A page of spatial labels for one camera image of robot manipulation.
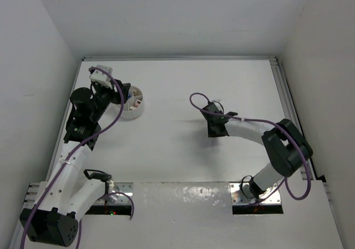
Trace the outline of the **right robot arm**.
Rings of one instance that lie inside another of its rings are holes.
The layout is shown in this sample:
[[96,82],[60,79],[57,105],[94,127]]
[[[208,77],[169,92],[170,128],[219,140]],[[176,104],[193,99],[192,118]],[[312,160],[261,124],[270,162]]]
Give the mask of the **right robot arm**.
[[238,137],[265,148],[269,163],[241,187],[242,194],[248,199],[257,200],[272,185],[292,176],[313,155],[305,137],[288,119],[282,119],[275,125],[241,120],[232,111],[223,114],[211,101],[201,113],[207,122],[208,137]]

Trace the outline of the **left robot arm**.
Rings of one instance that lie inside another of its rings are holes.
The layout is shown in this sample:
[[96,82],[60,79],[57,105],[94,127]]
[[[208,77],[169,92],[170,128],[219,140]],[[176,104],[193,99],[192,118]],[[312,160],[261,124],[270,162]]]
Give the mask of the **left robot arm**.
[[[108,193],[111,175],[82,169],[95,147],[98,136],[109,130],[119,115],[101,128],[99,120],[110,104],[123,106],[130,97],[131,85],[117,79],[93,79],[90,87],[81,87],[70,95],[72,110],[65,126],[61,156],[44,190],[37,195],[34,206],[20,214],[23,234],[32,242],[69,247],[81,235],[81,219],[97,199]],[[80,172],[86,183],[77,192],[75,184]]]

